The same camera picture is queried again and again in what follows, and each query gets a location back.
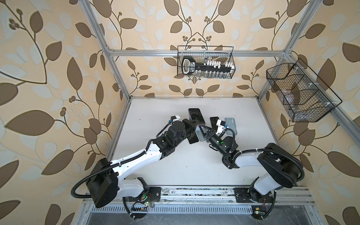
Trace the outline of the grey phone case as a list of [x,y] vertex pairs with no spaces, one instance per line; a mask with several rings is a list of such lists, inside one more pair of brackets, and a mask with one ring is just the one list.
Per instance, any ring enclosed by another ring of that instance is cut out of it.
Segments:
[[200,142],[205,142],[205,138],[204,138],[204,136],[203,136],[202,128],[199,127],[199,126],[196,127],[196,135],[197,135],[198,140],[199,140]]

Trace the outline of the black phone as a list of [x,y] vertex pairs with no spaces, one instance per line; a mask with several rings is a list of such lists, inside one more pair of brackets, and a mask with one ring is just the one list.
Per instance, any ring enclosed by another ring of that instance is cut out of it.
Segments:
[[190,120],[197,126],[204,126],[205,120],[199,108],[188,109]]
[[199,142],[196,132],[189,135],[187,139],[188,139],[189,144],[194,144],[194,143]]
[[217,129],[218,129],[218,125],[217,125],[218,119],[219,119],[219,117],[211,117],[211,118],[210,118],[211,127],[212,127],[214,130],[217,130]]

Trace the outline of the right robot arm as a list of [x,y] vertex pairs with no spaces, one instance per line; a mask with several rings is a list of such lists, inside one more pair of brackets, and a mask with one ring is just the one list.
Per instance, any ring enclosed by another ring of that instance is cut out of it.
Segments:
[[274,143],[262,149],[240,151],[233,130],[226,128],[224,131],[232,135],[225,138],[207,126],[201,126],[200,131],[210,147],[222,155],[227,169],[262,167],[266,171],[252,182],[248,189],[250,195],[262,197],[281,188],[292,188],[305,177],[302,162]]

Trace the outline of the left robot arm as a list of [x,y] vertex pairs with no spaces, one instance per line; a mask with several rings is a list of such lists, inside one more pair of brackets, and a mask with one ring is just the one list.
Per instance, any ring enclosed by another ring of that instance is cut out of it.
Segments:
[[77,199],[92,199],[97,208],[108,205],[116,198],[137,198],[149,191],[142,177],[128,180],[127,177],[148,164],[162,160],[174,153],[175,148],[184,140],[196,134],[198,120],[172,117],[156,138],[148,141],[146,147],[129,156],[97,162],[90,175],[76,183],[70,194]]

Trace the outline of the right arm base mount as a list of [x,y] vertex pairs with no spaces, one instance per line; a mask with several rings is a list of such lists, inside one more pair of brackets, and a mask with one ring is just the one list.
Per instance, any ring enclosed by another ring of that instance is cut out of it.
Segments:
[[255,181],[249,187],[235,187],[233,191],[237,203],[255,203],[251,206],[251,216],[254,220],[264,221],[274,208],[277,193],[273,190],[265,195],[260,194],[255,189]]

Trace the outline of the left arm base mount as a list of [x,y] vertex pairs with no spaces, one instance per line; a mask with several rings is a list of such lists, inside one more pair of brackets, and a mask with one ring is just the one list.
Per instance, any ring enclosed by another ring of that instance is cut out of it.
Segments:
[[131,219],[143,218],[149,207],[153,208],[161,199],[161,187],[150,187],[144,178],[123,180],[120,184],[120,197],[126,213]]

